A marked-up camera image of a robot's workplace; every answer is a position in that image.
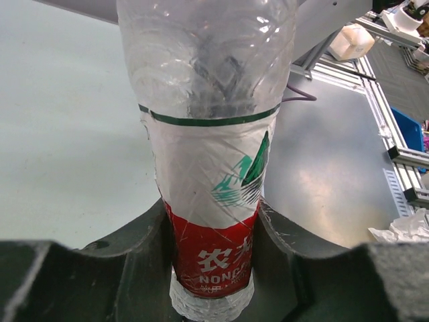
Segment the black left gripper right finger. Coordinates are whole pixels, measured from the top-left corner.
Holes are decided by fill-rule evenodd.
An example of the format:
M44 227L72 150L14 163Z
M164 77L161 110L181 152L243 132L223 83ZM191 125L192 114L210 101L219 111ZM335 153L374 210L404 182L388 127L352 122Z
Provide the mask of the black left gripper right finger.
M248 321L427 321L428 244L333 244L261 202Z

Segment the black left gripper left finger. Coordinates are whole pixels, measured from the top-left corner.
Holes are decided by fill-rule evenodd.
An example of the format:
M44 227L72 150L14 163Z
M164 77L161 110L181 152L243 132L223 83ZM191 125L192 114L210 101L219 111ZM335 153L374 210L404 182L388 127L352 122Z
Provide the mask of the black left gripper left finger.
M176 321L174 239L162 201L81 250L1 242L2 321Z

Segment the clear red-label water bottle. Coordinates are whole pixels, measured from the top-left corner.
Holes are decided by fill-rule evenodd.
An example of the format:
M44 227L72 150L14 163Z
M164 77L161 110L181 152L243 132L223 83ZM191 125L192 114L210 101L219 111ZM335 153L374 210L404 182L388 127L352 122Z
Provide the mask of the clear red-label water bottle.
M295 1L118 1L131 86L174 230L170 298L233 321L294 49Z

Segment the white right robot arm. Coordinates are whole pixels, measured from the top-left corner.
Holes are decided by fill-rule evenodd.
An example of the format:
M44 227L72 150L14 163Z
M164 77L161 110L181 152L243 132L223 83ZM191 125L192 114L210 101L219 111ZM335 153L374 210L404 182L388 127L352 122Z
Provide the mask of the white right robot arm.
M306 0L298 4L294 62L373 7L371 0Z

